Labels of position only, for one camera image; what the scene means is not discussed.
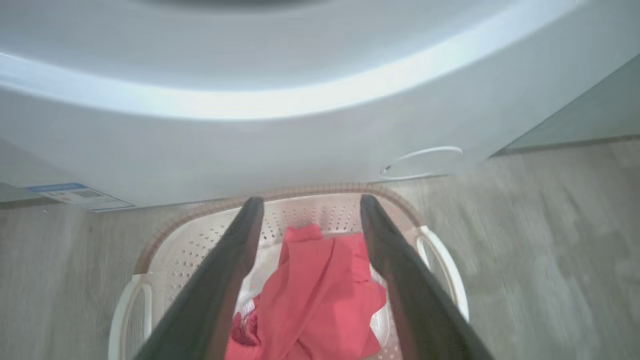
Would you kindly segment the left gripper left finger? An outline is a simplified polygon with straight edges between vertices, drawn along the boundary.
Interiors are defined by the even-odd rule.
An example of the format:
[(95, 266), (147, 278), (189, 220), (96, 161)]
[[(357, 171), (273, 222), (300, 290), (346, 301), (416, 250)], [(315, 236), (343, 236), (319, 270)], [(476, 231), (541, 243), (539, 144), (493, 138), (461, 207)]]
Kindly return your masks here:
[(242, 282), (253, 269), (265, 201), (243, 204), (138, 351), (137, 360), (223, 360)]

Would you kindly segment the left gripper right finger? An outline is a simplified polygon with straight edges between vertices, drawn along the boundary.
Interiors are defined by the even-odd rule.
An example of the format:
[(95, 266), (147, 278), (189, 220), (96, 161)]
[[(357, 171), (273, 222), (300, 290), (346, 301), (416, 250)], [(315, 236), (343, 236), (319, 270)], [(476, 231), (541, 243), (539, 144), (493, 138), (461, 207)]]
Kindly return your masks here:
[(491, 360), (484, 342), (377, 198), (359, 201), (369, 260), (387, 284), (404, 360)]

